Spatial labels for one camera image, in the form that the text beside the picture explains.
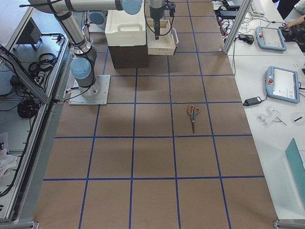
scissors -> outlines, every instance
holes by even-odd
[[[195,107],[193,104],[189,106],[188,112],[191,117],[193,134],[195,134],[195,118],[200,113],[200,108]]]

white storage box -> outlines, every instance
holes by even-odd
[[[147,24],[153,30],[153,20],[147,18]],[[169,20],[160,20],[160,34],[166,34],[171,25]],[[155,40],[154,33],[147,28],[147,47],[149,55],[172,56],[178,45],[178,37],[175,28],[165,36],[160,36]]]
[[[140,12],[135,15],[125,11],[109,10],[105,34],[109,46],[145,45],[144,1]]]

white table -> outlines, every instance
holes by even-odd
[[[255,17],[255,19],[253,19],[252,21],[250,21],[249,23],[243,23],[239,32],[244,33],[244,34],[251,34],[254,36],[254,43],[252,45],[248,45],[245,42],[242,42],[240,40],[237,40],[235,43],[235,55],[258,55],[258,56],[277,56],[277,55],[300,55],[302,52],[299,48],[299,46],[295,43],[295,42],[290,42],[290,43],[286,43],[287,45],[287,50],[284,52],[277,52],[277,51],[267,51],[267,50],[262,50],[261,48],[259,48],[258,44],[257,44],[257,40],[255,37],[255,29],[258,26],[267,26],[270,28],[278,28],[281,26],[280,23],[268,23],[266,21],[276,21],[276,22],[284,22],[284,20],[282,19],[281,15],[279,14],[279,12],[276,10],[274,4],[272,3],[271,0],[261,0],[263,9],[265,11],[265,15],[264,18],[262,17],[263,20],[262,21],[259,19],[259,17]],[[250,18],[251,15],[248,13],[246,15],[246,19]],[[234,44],[231,46],[228,55],[232,55],[233,54],[233,48],[234,48]]]
[[[265,17],[269,21],[283,21],[271,0],[261,0]],[[267,22],[254,20],[247,25],[251,34],[257,26],[266,26]],[[302,72],[305,57],[296,43],[287,43],[285,52],[264,51],[257,45],[248,45],[237,40],[235,45],[236,83],[242,100],[259,96],[266,97],[265,73],[269,66],[291,69],[298,72],[299,81],[305,85]],[[229,51],[229,59],[233,68],[233,48]],[[292,138],[298,148],[305,150],[305,125],[297,126],[291,120],[292,113],[305,112],[305,98],[301,96],[299,104],[288,103],[268,98],[258,106],[245,107],[245,112],[253,134],[254,142],[261,160],[266,181],[272,197],[274,208],[279,219],[305,219],[305,208],[302,204],[297,187],[291,173],[285,150]],[[259,114],[267,114],[267,107],[272,106],[281,112],[282,120],[287,123],[272,123],[265,127],[257,118]]]

blue tape grid line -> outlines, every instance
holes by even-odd
[[[190,14],[191,26],[192,26],[192,31],[193,31],[193,38],[194,38],[194,42],[195,42],[195,47],[196,47],[196,51],[198,52],[198,49],[197,49],[198,46],[197,46],[197,42],[196,42],[196,36],[195,36],[195,33],[194,33],[193,21],[192,21],[192,17],[191,17],[191,11],[190,11],[190,6],[189,6],[188,0],[187,0],[187,7],[188,7],[188,10],[189,10],[189,14]],[[197,53],[197,59],[198,59],[200,74],[202,76],[202,67],[201,67],[200,58],[199,58],[199,54],[198,53]],[[204,92],[205,100],[208,101],[207,100],[205,86],[204,86],[203,77],[201,77],[201,80],[202,80],[203,92]],[[211,114],[210,114],[209,104],[208,103],[206,103],[206,108],[207,108],[209,122],[210,122],[210,128],[211,128],[211,133],[212,133],[212,140],[213,140],[213,145],[214,145],[214,150],[215,150],[216,162],[217,162],[218,173],[219,173],[219,177],[220,177],[220,184],[221,184],[221,189],[222,189],[222,193],[223,193],[224,207],[225,207],[225,212],[226,212],[226,215],[227,215],[228,226],[229,226],[229,229],[232,229],[231,221],[230,221],[230,215],[229,215],[229,210],[228,210],[228,206],[227,206],[227,202],[226,202],[226,197],[225,197],[223,179],[221,178],[220,163],[219,163],[219,159],[218,159],[216,142],[215,142],[215,137],[214,137],[214,132],[213,132],[213,125],[212,125]]]
[[[175,15],[175,17],[177,17],[177,18],[183,18],[183,17],[188,17],[188,16],[186,16],[186,15],[180,15],[180,16],[176,16]],[[197,16],[192,16],[192,18],[214,18],[215,17],[215,15],[197,15]]]
[[[192,31],[193,32],[181,32],[181,33],[189,33],[193,34],[194,42],[195,42],[195,47],[196,47],[196,52],[177,52],[177,53],[196,53],[197,54],[197,59],[199,63],[199,69],[200,69],[200,76],[202,78],[202,84],[203,84],[203,91],[204,91],[204,96],[206,96],[206,91],[204,87],[204,81],[203,78],[205,76],[231,76],[233,74],[210,74],[210,75],[203,75],[202,74],[202,67],[201,63],[199,60],[199,53],[213,53],[213,52],[198,52],[197,49],[197,43],[196,43],[196,38],[195,34],[196,33],[219,33],[219,32],[194,32],[193,29],[193,22],[192,22],[192,17],[190,13],[190,8],[189,8],[189,3],[193,3],[193,1],[186,1],[187,6],[188,6],[188,11],[189,11],[189,16],[191,19],[191,26],[192,26]],[[103,67],[103,74],[105,74],[106,71],[106,63],[107,63],[107,58],[108,58],[108,53],[109,49],[107,49],[107,52],[99,52],[99,53],[105,53],[105,63]],[[169,67],[169,58],[167,57],[167,62],[168,62],[168,75],[164,75],[165,77],[167,76],[169,78],[169,90],[171,91],[171,77],[174,76],[188,76],[188,75],[170,75],[170,67]],[[98,107],[98,112],[96,116],[96,121],[95,121],[95,128],[94,128],[94,135],[93,136],[67,136],[67,137],[55,137],[56,139],[73,139],[73,138],[92,138],[92,146],[91,146],[91,154],[90,154],[90,160],[89,160],[89,165],[88,165],[88,172],[87,172],[87,177],[86,178],[46,178],[44,181],[86,181],[85,185],[85,190],[84,190],[84,195],[83,195],[83,201],[82,201],[82,207],[81,207],[81,215],[80,215],[80,221],[79,221],[79,229],[81,229],[81,223],[82,223],[82,217],[83,217],[83,211],[84,211],[84,206],[85,206],[85,201],[86,201],[86,195],[87,195],[87,188],[88,188],[88,182],[91,180],[130,180],[131,181],[131,189],[130,189],[130,213],[129,213],[129,229],[131,229],[132,225],[132,187],[133,187],[133,181],[134,180],[175,180],[175,187],[176,187],[176,198],[177,198],[177,214],[178,214],[178,225],[179,229],[181,229],[181,219],[180,219],[180,206],[179,206],[179,189],[178,189],[178,180],[183,180],[183,179],[220,179],[221,182],[221,188],[222,188],[222,193],[223,193],[223,198],[224,198],[224,205],[225,205],[225,211],[227,215],[227,220],[228,220],[228,225],[229,229],[232,229],[231,227],[231,222],[230,222],[230,217],[229,217],[229,212],[228,212],[228,207],[225,199],[225,192],[224,192],[224,186],[223,186],[223,179],[232,179],[232,178],[264,178],[264,176],[222,176],[221,175],[221,169],[220,169],[220,164],[219,164],[219,159],[218,159],[218,154],[217,154],[217,148],[216,148],[216,143],[215,143],[215,137],[242,137],[242,136],[252,136],[252,135],[214,135],[213,133],[213,127],[212,127],[212,121],[211,121],[211,116],[209,112],[209,104],[213,103],[241,103],[241,101],[232,101],[232,102],[208,102],[206,99],[206,102],[202,103],[192,103],[192,104],[206,104],[207,111],[208,111],[208,117],[209,117],[209,122],[210,122],[210,128],[211,128],[211,135],[174,135],[174,128],[173,128],[173,104],[189,104],[189,103],[173,103],[172,98],[170,95],[170,103],[137,103],[136,102],[136,96],[137,96],[137,78],[140,76],[146,76],[146,75],[138,75],[138,69],[136,69],[136,85],[135,85],[135,102],[134,103],[109,103],[109,104],[133,104],[134,105],[134,117],[133,117],[133,134],[132,136],[96,136],[96,130],[97,130],[97,124],[98,124],[98,118],[99,118],[99,112],[101,107]],[[135,136],[135,118],[136,118],[136,106],[137,104],[169,104],[171,106],[171,119],[172,119],[172,136]],[[218,166],[218,171],[219,171],[219,176],[215,177],[178,177],[177,176],[177,164],[176,164],[176,153],[175,153],[175,138],[176,137],[212,137],[213,139],[213,145],[214,145],[214,150],[215,150],[215,155],[216,155],[216,160],[217,160],[217,166]],[[91,169],[91,163],[92,163],[92,156],[93,156],[93,149],[94,149],[94,143],[96,138],[132,138],[132,168],[131,168],[131,177],[101,177],[101,178],[90,178],[90,169]],[[133,177],[133,163],[134,163],[134,142],[136,138],[172,138],[173,139],[173,157],[174,157],[174,170],[175,170],[175,177]]]
[[[84,196],[83,196],[82,205],[81,205],[80,222],[79,222],[79,225],[78,225],[79,229],[81,229],[82,216],[83,216],[85,202],[86,202],[88,181],[89,181],[89,176],[90,176],[91,162],[92,162],[93,149],[94,149],[94,143],[95,143],[95,135],[96,135],[96,129],[97,129],[97,124],[98,124],[98,120],[99,120],[100,108],[101,108],[101,106],[99,105],[98,110],[97,110],[97,114],[96,114],[96,119],[95,119],[95,127],[94,127],[93,139],[92,139],[92,146],[91,146],[90,159],[89,159],[89,165],[88,165],[88,171],[87,171],[85,191],[84,191]]]
[[[263,175],[258,176],[211,176],[211,177],[96,177],[96,178],[45,178],[43,181],[90,181],[90,180],[206,180],[206,179],[251,179],[265,178]]]
[[[134,75],[111,75],[111,77],[134,77]],[[144,76],[144,77],[148,77],[148,76],[164,76],[164,77],[167,77],[167,75],[138,75],[138,77],[140,76]],[[171,77],[186,77],[186,76],[234,76],[234,74],[203,74],[203,75],[171,75]]]
[[[136,108],[137,108],[137,86],[138,86],[138,69],[136,69],[135,77],[135,93],[134,93],[134,110],[133,110],[133,130],[132,130],[132,166],[131,166],[131,180],[130,180],[130,202],[129,202],[129,224],[128,228],[132,228],[132,192],[133,192],[133,164],[134,164],[134,141],[135,141],[135,118],[136,118]]]
[[[175,187],[176,187],[176,200],[177,200],[177,217],[178,217],[178,227],[181,229],[181,218],[180,218],[180,205],[179,205],[179,189],[178,189],[178,174],[177,174],[177,160],[176,160],[176,148],[175,148],[175,133],[173,127],[173,104],[172,104],[172,88],[171,88],[171,77],[170,77],[170,61],[167,56],[167,67],[168,67],[168,85],[170,92],[170,102],[171,102],[171,122],[172,122],[172,138],[173,138],[173,161],[175,169]]]
[[[248,137],[252,135],[176,135],[174,137]],[[172,138],[172,136],[58,136],[55,139],[88,139],[88,138]]]

teal folder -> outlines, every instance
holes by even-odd
[[[290,168],[294,175],[303,205],[305,206],[305,169],[294,138],[291,140],[285,152],[290,164]]]

